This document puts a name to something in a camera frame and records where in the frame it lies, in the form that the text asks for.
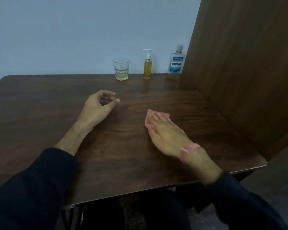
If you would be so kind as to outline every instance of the bottle cap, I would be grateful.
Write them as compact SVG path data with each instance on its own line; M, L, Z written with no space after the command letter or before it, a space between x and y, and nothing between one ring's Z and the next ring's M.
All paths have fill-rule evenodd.
M150 49L145 48L143 50L149 50L149 53L146 55L146 59L150 59L151 58L151 54L150 54L151 48Z
M183 45L182 44L178 44L176 46L176 51L182 53L182 48L183 48Z

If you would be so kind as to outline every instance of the glass rim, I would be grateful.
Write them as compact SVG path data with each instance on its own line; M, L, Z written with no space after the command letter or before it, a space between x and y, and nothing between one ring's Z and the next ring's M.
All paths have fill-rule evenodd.
M125 60L127 60L127 62L116 62L116 61L114 61L115 59L125 59ZM112 61L114 63L118 63L118 64L126 64L126 63L130 62L130 60L128 58L126 58L126 57L115 57Z

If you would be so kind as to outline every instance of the person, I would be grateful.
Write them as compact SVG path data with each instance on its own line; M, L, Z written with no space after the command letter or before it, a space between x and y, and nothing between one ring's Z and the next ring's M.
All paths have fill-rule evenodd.
M0 229L54 229L64 193L77 173L74 157L85 136L120 102L115 92L91 95L72 128L53 147L42 151L25 170L0 187ZM100 100L111 101L101 105ZM149 135L165 155L191 166L210 194L219 219L230 229L288 229L280 215L260 196L247 191L228 172L222 171L205 150L194 144L170 119L149 116L154 125ZM155 205L145 213L148 229L191 229L186 211L169 194L151 195ZM95 201L83 213L81 229L124 229L124 214L115 198Z

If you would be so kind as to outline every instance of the bottle label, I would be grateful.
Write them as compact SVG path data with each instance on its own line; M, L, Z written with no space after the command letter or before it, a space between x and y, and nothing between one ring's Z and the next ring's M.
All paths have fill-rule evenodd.
M179 73L182 61L183 61L183 57L174 56L171 62L171 67L169 68L169 71L171 73Z

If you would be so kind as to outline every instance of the wood grain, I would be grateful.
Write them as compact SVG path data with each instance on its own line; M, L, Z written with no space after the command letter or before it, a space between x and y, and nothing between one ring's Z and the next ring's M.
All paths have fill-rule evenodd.
M115 91L121 102L76 153L80 169L67 205L196 180L188 166L155 148L144 127L147 109L169 113L224 170L266 165L197 90L165 74L148 81L141 74L127 81L112 74L16 75L0 80L0 185L53 146L100 89Z
M181 77L272 158L288 145L288 0L202 0Z

